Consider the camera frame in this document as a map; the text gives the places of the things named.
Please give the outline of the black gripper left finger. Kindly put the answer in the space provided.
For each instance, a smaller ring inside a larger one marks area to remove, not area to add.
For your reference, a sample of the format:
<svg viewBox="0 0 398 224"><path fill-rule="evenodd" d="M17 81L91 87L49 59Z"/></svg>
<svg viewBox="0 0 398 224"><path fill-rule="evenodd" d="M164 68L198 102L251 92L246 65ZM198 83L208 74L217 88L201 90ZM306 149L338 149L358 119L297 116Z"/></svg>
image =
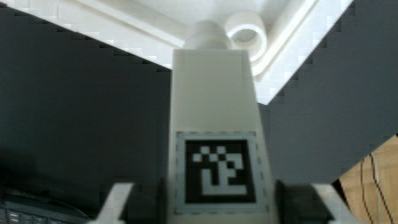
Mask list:
<svg viewBox="0 0 398 224"><path fill-rule="evenodd" d="M116 179L100 191L95 220L88 224L164 224L164 181Z"/></svg>

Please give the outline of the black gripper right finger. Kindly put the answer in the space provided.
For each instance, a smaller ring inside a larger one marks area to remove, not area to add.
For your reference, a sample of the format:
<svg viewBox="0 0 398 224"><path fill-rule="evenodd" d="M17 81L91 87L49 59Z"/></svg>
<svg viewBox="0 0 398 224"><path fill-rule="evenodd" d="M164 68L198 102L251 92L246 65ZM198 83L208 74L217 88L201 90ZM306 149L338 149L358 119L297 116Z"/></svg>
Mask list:
<svg viewBox="0 0 398 224"><path fill-rule="evenodd" d="M365 224L331 184L278 181L276 203L281 224Z"/></svg>

